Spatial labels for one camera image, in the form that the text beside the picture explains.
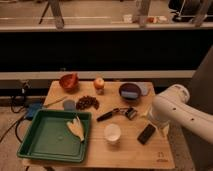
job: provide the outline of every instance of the green tray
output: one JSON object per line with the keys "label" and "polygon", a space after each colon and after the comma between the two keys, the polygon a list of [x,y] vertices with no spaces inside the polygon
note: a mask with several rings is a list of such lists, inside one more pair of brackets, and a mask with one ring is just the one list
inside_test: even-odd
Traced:
{"label": "green tray", "polygon": [[[72,121],[76,114],[84,127],[83,142],[73,135],[66,125],[66,122]],[[30,159],[81,162],[86,153],[90,122],[91,114],[86,112],[39,110],[17,155]]]}

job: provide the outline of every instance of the wooden table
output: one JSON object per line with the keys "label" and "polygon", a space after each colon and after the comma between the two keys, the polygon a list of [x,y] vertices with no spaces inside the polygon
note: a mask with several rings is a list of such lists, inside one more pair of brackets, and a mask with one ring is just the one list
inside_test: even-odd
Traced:
{"label": "wooden table", "polygon": [[[94,96],[100,102],[98,110],[93,107],[88,112],[92,113],[91,132],[88,149],[82,163],[62,163],[55,161],[23,159],[24,165],[42,166],[69,166],[82,168],[146,168],[146,169],[171,169],[174,168],[174,161],[170,150],[167,136],[162,136],[156,131],[146,145],[137,141],[138,135],[149,123],[143,115],[150,107],[155,92],[153,85],[146,82],[149,88],[147,96],[141,96],[138,102],[129,103],[119,96],[119,86],[122,82],[106,82],[103,95],[97,95],[92,82],[79,82],[79,89],[72,93],[65,92],[58,81],[53,81],[46,97],[48,104],[63,96],[67,99],[77,101],[85,95]],[[50,109],[63,109],[63,102],[49,107]],[[128,120],[125,116],[115,115],[111,119],[97,122],[96,118],[116,107],[133,106],[138,111],[138,115],[133,120]],[[116,123],[121,127],[122,135],[118,145],[107,144],[104,139],[103,130],[109,123]]]}

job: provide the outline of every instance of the dark wall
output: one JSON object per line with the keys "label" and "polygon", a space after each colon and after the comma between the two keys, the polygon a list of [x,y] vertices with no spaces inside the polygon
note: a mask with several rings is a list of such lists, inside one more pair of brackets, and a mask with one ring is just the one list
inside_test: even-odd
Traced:
{"label": "dark wall", "polygon": [[212,30],[0,33],[0,71],[191,70]]}

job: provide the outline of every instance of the white paper cup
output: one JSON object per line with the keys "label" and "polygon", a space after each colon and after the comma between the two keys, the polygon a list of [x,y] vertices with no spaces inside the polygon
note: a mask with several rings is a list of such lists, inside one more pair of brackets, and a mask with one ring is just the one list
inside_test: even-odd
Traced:
{"label": "white paper cup", "polygon": [[109,124],[104,129],[104,138],[109,144],[116,144],[121,136],[121,129],[116,124]]}

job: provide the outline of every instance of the white object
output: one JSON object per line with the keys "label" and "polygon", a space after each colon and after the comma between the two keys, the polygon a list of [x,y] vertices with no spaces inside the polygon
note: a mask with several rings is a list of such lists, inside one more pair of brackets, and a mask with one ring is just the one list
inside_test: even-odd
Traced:
{"label": "white object", "polygon": [[185,104],[189,98],[188,90],[175,84],[155,96],[147,117],[161,128],[174,120],[213,144],[213,116]]}
{"label": "white object", "polygon": [[121,129],[117,124],[109,124],[104,129],[104,138],[109,144],[115,145],[121,136]]}

